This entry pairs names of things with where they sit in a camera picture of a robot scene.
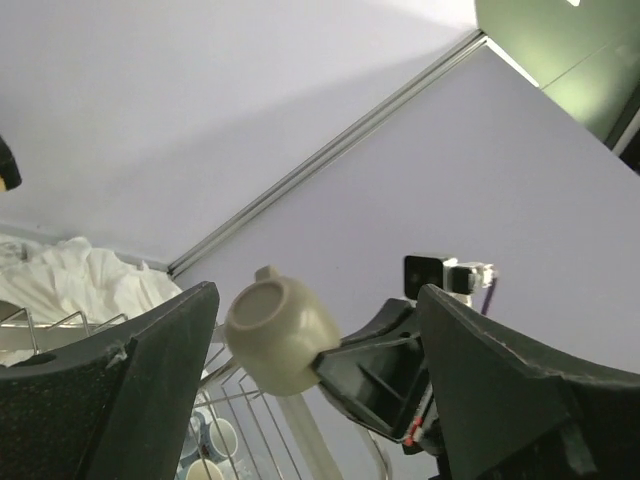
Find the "grey textured coffee mug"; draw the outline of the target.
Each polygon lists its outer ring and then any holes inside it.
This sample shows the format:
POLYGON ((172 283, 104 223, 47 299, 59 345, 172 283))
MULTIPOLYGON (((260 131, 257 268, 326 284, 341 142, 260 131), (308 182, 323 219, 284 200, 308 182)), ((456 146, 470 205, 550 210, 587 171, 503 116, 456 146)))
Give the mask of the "grey textured coffee mug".
POLYGON ((181 461, 193 460, 202 454, 214 462, 221 462, 233 457, 237 450, 236 430, 228 420, 203 409, 192 412, 182 446, 181 461))

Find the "olive beige mug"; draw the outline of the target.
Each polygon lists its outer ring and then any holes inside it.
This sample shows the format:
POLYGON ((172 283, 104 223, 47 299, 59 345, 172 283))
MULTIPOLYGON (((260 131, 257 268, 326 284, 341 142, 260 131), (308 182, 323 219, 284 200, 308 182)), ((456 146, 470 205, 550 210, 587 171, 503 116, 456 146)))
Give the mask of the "olive beige mug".
POLYGON ((342 337, 319 297, 271 265, 233 300, 223 332, 233 359, 261 390, 279 397, 317 385, 313 361, 342 337))

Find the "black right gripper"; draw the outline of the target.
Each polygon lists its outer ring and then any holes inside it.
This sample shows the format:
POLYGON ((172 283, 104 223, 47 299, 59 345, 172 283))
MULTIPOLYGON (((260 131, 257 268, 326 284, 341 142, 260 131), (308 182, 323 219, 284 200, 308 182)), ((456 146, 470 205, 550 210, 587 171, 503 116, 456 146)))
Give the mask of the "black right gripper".
POLYGON ((350 421, 395 443, 407 456, 427 453, 432 479, 450 480, 435 397, 430 385, 416 308, 385 301, 369 323, 312 362, 323 394, 350 421))

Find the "light blue mug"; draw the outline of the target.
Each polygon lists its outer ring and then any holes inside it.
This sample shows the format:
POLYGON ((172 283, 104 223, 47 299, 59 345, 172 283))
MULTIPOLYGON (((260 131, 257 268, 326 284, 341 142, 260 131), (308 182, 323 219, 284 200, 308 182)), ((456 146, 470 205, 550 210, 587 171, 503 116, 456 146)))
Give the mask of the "light blue mug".
POLYGON ((207 459, 196 460, 177 472, 178 480, 224 480, 220 468, 207 459))

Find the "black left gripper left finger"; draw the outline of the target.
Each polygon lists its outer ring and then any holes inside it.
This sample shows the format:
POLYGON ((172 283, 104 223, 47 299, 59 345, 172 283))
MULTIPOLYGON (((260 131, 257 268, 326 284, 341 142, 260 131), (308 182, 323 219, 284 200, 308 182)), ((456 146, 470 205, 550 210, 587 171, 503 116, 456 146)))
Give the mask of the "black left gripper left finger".
POLYGON ((213 282, 1 369, 4 479, 172 479, 219 309, 213 282))

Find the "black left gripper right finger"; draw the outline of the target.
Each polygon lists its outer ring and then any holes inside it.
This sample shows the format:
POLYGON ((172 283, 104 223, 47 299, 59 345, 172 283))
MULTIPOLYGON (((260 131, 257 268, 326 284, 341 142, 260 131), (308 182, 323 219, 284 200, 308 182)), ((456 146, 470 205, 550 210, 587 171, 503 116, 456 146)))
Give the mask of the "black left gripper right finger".
POLYGON ((556 350, 435 286, 417 312, 453 478, 638 478, 638 374, 556 350))

